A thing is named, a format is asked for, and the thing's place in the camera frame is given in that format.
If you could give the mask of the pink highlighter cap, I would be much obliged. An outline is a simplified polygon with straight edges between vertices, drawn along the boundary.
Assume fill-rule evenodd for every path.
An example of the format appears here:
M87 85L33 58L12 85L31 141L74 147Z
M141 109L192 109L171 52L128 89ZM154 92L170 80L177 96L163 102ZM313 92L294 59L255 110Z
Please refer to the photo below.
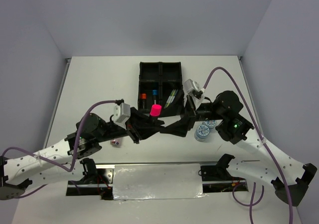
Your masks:
M162 110L161 105L158 105L158 104L152 105L151 111L150 111L150 116L152 116L152 117L160 116L161 110Z

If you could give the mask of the orange tip black highlighter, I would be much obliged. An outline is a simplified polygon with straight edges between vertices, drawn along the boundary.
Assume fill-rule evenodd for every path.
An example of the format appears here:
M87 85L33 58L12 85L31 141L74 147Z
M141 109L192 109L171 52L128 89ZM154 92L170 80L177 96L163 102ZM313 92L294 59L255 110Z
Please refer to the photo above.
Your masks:
M141 109L145 110L147 108L147 100L141 99Z

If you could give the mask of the green slim pen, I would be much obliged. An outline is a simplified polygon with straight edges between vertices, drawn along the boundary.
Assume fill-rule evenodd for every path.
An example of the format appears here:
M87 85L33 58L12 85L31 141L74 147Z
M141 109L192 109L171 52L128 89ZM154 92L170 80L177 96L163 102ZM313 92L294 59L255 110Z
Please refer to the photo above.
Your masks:
M171 103L171 99L172 99L172 96L174 95L174 93L175 93L175 89L172 91L172 93L171 93L171 95L169 97L169 100L168 100L169 103Z

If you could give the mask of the blue tip black highlighter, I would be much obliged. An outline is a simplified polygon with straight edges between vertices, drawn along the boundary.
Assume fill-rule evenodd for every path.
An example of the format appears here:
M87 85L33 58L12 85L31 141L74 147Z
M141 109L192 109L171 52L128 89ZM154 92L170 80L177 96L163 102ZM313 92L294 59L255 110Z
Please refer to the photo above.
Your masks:
M158 104L158 97L157 95L153 95L153 105L157 105Z

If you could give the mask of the blue slim pen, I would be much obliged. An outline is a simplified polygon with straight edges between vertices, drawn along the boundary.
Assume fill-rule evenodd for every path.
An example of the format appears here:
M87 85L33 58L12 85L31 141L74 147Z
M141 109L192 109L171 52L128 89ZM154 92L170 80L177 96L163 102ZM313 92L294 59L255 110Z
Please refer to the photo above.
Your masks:
M178 93L178 90L175 90L175 93L174 93L174 95L172 96L172 99L171 99L171 103L174 101L174 99L175 99L177 93Z

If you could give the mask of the pink tip black highlighter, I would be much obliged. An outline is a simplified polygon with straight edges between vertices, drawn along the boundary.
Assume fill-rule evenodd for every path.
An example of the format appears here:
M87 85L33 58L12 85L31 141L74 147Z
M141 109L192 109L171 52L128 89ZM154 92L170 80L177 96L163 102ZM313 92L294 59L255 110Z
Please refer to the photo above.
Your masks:
M152 116L152 115L149 116L149 121L150 121L151 124L155 125L157 120L158 120L157 116Z

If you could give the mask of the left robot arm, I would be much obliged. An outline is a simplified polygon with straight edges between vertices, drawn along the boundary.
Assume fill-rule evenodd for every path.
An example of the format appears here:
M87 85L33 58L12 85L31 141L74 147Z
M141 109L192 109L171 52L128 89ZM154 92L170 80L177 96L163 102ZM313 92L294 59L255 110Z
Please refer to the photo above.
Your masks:
M25 154L20 158L8 159L2 155L1 200L25 198L27 190L35 193L60 180L74 185L109 185L110 181L102 176L90 156L102 149L102 142L129 136L139 143L163 131L164 122L158 119L161 111L161 105L153 105L150 114L145 115L122 103L115 106L114 114L106 122L89 110L76 124L77 130L58 143L34 153L16 148Z

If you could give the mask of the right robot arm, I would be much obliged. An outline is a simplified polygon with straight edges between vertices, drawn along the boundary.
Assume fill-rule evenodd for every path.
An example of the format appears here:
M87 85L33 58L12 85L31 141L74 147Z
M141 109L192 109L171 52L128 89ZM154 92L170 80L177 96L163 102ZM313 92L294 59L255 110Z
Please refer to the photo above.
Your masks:
M195 109L191 98L187 99L184 116L161 130L161 133L185 137L196 121L218 120L216 131L220 137L252 154L260 161L255 166L224 154L218 161L217 176L228 180L231 176L243 177L262 185L273 187L283 202L292 201L297 207L304 198L317 167L304 164L287 155L272 142L260 138L253 124L240 115L243 104L233 91L217 95L214 102L202 103Z

